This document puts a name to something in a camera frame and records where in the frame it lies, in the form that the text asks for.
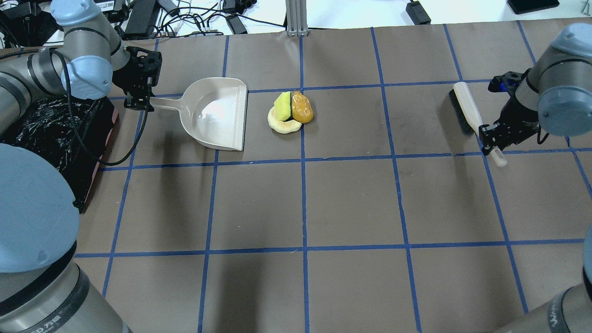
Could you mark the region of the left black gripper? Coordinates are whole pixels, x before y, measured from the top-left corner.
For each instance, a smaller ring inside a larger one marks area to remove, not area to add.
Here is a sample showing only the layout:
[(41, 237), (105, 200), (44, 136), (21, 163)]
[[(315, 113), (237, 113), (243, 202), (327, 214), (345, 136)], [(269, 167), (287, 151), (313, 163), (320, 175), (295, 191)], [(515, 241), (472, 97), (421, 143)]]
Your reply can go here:
[(112, 82), (125, 93), (124, 108), (149, 112), (153, 109), (150, 98), (159, 81), (162, 55), (135, 46), (127, 46), (125, 51), (129, 59), (122, 68), (114, 70)]

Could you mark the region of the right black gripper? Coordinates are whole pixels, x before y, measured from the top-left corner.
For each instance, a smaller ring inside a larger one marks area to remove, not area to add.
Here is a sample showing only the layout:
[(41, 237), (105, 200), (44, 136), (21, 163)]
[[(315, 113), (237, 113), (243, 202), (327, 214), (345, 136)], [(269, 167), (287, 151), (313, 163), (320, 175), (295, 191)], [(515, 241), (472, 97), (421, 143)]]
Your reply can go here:
[(493, 138), (494, 143), (483, 143), (483, 156), (502, 153), (507, 146), (518, 145), (529, 137), (537, 135), (537, 144), (541, 145), (548, 138), (541, 137), (541, 126), (537, 112), (525, 107), (518, 101), (516, 92), (522, 85), (527, 85), (525, 73), (509, 71), (490, 80), (488, 91), (508, 93), (510, 98), (502, 108), (499, 119), (493, 124), (478, 127), (479, 138)]

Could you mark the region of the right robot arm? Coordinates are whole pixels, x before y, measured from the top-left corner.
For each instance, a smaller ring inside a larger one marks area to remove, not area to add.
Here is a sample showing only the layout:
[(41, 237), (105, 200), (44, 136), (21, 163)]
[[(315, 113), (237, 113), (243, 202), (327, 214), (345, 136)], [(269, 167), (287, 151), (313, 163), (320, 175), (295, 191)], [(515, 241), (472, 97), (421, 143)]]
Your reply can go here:
[[(591, 131), (591, 25), (562, 28), (537, 63), (520, 74), (493, 78), (491, 92), (510, 95), (499, 120), (481, 125), (482, 152), (501, 156), (501, 150), (541, 131), (554, 136), (579, 136)], [(499, 333), (589, 333), (591, 309), (591, 231), (583, 242), (582, 281), (552, 297)]]

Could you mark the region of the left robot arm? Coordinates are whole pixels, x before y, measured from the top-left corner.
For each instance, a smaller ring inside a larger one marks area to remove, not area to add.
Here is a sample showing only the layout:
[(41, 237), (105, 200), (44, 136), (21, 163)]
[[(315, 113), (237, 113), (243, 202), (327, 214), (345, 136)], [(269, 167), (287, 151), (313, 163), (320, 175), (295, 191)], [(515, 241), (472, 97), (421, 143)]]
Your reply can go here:
[[(63, 98), (80, 149), (109, 165), (84, 145), (74, 105), (105, 99), (116, 85), (125, 107), (141, 110), (145, 122), (154, 110), (161, 54), (127, 46), (93, 0), (53, 0), (50, 14), (64, 32), (62, 47), (1, 58), (1, 135), (35, 103)], [(74, 260), (80, 211), (49, 155), (1, 144), (1, 331), (130, 333)]]

